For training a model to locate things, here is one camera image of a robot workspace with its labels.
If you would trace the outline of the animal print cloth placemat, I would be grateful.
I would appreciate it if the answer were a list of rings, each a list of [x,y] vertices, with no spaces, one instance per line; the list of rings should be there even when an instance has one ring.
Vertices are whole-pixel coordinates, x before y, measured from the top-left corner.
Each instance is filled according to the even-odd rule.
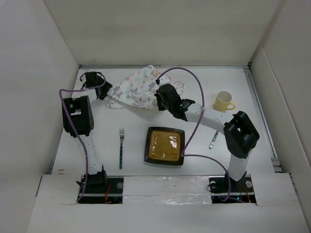
[[[160,76],[154,66],[149,65],[128,76],[118,84],[112,85],[104,99],[108,109],[120,109],[125,105],[157,110],[155,93],[158,90],[156,79]]]

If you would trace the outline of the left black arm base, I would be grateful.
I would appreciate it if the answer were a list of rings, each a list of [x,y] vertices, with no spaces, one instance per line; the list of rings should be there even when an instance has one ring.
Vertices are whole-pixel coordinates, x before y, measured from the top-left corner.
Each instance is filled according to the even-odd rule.
[[[79,204],[122,204],[124,177],[107,176],[102,168],[100,172],[93,175],[87,175],[87,184],[85,184],[85,175],[80,181],[77,202]]]

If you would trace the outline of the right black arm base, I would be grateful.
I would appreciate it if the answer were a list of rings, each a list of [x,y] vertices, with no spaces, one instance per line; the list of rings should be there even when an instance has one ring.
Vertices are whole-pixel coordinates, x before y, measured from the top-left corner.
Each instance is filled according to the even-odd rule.
[[[210,176],[206,190],[211,194],[213,204],[257,203],[251,176],[247,174],[239,181],[229,179],[227,175]]]

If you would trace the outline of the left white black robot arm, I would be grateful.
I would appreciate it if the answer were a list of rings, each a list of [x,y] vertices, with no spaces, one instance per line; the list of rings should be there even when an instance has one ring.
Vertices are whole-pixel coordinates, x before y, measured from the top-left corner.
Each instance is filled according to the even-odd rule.
[[[95,123],[88,91],[94,91],[95,99],[104,100],[112,85],[97,71],[85,72],[80,80],[85,82],[79,90],[59,90],[63,127],[78,142],[85,160],[86,173],[82,182],[91,183],[92,188],[101,193],[108,188],[108,180],[91,136]]]

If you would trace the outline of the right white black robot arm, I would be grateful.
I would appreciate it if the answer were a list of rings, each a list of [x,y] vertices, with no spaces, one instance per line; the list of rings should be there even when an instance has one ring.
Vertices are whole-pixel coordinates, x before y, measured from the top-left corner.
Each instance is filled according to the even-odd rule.
[[[230,114],[206,109],[193,100],[181,99],[171,84],[162,85],[155,96],[160,111],[167,110],[177,119],[201,124],[225,136],[231,153],[225,186],[230,191],[240,188],[249,155],[259,140],[259,133],[248,115],[243,111]]]

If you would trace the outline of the square black yellow plate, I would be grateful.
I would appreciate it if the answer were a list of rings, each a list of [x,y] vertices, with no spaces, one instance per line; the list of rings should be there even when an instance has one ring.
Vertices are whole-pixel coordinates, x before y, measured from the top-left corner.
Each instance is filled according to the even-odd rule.
[[[167,127],[150,127],[146,136],[144,161],[164,166],[181,166],[185,132]]]

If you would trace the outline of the yellow ceramic mug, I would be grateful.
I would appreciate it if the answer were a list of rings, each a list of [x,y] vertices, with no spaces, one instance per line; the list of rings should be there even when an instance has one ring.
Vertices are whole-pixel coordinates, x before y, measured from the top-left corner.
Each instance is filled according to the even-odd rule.
[[[229,92],[221,91],[217,94],[214,108],[218,111],[234,110],[236,105],[232,102],[232,95]]]

